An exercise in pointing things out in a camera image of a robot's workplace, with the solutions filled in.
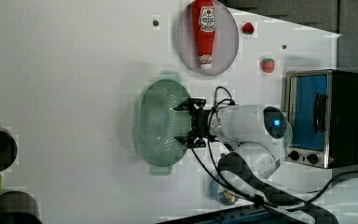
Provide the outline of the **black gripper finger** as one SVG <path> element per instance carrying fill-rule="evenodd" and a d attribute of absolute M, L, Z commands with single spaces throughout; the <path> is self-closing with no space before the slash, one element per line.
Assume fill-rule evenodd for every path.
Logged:
<path fill-rule="evenodd" d="M 205 107 L 206 100 L 200 98 L 187 98 L 174 108 L 175 111 L 197 111 Z"/>
<path fill-rule="evenodd" d="M 186 146 L 187 148 L 206 147 L 206 143 L 202 138 L 194 136 L 175 136 L 174 139 Z"/>

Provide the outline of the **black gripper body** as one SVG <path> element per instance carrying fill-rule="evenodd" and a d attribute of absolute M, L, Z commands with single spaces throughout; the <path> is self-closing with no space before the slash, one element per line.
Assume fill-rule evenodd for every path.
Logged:
<path fill-rule="evenodd" d="M 211 118 L 213 110 L 204 110 L 202 108 L 193 109 L 189 112 L 191 116 L 191 131 L 189 135 L 193 138 L 207 138 L 208 140 L 214 140 L 215 135 L 211 134 Z"/>

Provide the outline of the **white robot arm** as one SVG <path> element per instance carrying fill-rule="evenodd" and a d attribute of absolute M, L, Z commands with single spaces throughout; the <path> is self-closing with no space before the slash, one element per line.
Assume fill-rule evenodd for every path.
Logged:
<path fill-rule="evenodd" d="M 358 224 L 358 178 L 346 172 L 318 191 L 297 193 L 269 178 L 285 159 L 284 138 L 290 131 L 276 107 L 236 105 L 224 99 L 205 110 L 203 99 L 188 98 L 175 111 L 186 111 L 192 129 L 176 140 L 189 149 L 224 144 L 228 154 L 213 161 L 215 182 L 223 192 L 306 224 Z"/>

